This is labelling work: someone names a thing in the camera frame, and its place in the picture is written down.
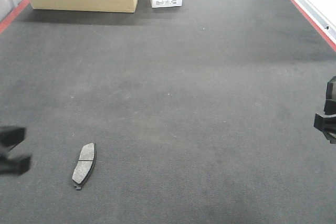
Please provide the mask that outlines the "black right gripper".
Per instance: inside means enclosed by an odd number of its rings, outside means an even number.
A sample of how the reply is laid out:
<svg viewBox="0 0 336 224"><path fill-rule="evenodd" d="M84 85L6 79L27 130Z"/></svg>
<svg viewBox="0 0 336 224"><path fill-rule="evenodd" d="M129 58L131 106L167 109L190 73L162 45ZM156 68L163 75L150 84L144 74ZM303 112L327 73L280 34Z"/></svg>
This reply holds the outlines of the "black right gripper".
<svg viewBox="0 0 336 224"><path fill-rule="evenodd" d="M322 132L331 144L335 144L335 76L327 83L324 113L326 115L315 114L313 126Z"/></svg>

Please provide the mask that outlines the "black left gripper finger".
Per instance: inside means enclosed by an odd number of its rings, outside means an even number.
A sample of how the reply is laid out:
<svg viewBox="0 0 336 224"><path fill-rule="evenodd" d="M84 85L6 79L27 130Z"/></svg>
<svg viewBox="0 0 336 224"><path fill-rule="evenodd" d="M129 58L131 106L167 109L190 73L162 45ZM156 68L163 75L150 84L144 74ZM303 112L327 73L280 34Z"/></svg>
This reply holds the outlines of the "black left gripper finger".
<svg viewBox="0 0 336 224"><path fill-rule="evenodd" d="M3 174L14 174L22 175L30 170L31 166L31 155L23 155L14 158L9 158L7 156L1 156L1 175Z"/></svg>
<svg viewBox="0 0 336 224"><path fill-rule="evenodd" d="M12 150L26 137L26 128L21 126L1 126L1 147Z"/></svg>

